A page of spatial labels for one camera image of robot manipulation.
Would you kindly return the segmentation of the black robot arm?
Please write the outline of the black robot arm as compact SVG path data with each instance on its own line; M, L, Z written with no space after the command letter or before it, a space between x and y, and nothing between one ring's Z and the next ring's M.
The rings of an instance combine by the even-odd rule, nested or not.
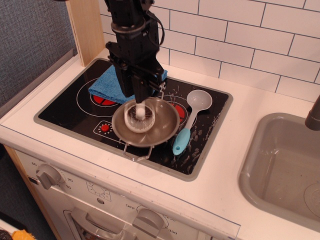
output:
M157 60L165 39L159 33L163 24L150 11L152 0L107 0L105 4L116 36L116 42L105 45L109 61L124 96L134 96L140 104L163 87L164 69Z

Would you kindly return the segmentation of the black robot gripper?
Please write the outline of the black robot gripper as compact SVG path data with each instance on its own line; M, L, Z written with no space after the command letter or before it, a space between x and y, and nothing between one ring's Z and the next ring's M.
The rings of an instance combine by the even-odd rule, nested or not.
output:
M156 58L160 50L158 21L141 19L129 27L113 22L111 29L117 42L108 42L106 48L124 96L134 95L136 103L142 103L154 92L163 92L167 72ZM130 67L144 73L134 73L132 77Z

